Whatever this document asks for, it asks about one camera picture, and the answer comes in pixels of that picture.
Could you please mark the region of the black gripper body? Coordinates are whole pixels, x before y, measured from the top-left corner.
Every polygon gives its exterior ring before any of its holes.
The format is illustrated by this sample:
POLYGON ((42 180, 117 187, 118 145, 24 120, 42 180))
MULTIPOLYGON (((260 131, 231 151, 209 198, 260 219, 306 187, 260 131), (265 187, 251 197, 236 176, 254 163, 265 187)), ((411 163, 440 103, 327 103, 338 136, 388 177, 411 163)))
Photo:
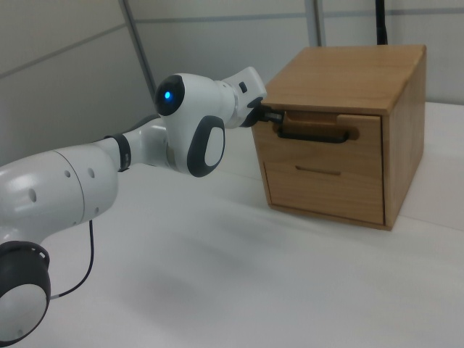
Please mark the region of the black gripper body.
POLYGON ((260 121, 261 117, 264 115, 264 111, 261 105, 262 100, 262 97, 257 97, 248 103, 246 108, 249 110, 249 112, 247 113, 243 123, 240 124, 241 128, 250 128, 258 121, 260 121))

